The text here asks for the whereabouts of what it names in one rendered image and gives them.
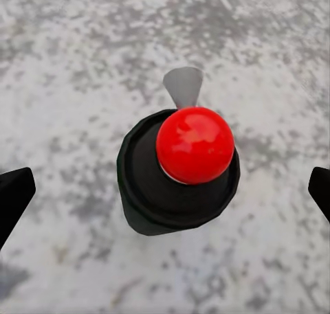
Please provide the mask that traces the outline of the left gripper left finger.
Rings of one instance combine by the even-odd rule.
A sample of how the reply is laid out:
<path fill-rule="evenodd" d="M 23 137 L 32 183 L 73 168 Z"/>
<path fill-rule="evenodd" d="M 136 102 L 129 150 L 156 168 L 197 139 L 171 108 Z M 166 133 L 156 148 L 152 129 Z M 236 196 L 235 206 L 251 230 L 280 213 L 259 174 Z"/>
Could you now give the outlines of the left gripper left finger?
<path fill-rule="evenodd" d="M 36 194 L 30 167 L 0 175 L 0 249 Z"/>

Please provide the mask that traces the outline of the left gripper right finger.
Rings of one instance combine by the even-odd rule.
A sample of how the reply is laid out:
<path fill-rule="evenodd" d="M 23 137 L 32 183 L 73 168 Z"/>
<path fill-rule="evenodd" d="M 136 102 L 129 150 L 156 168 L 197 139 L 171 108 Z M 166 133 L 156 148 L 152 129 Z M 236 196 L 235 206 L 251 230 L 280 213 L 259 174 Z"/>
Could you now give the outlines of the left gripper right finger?
<path fill-rule="evenodd" d="M 308 192 L 330 222 L 330 170 L 315 167 L 309 180 Z"/>

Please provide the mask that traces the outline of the insectifuge atomizer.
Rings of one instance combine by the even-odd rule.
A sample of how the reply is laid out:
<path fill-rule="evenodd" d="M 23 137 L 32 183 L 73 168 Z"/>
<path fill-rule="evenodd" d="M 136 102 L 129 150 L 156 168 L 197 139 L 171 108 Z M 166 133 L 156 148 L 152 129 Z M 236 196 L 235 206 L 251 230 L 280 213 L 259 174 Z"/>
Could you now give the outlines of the insectifuge atomizer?
<path fill-rule="evenodd" d="M 196 107 L 204 73 L 180 67 L 163 84 L 178 106 L 148 115 L 125 136 L 118 185 L 126 220 L 138 234 L 195 229 L 219 217 L 237 193 L 239 154 L 229 124 Z"/>

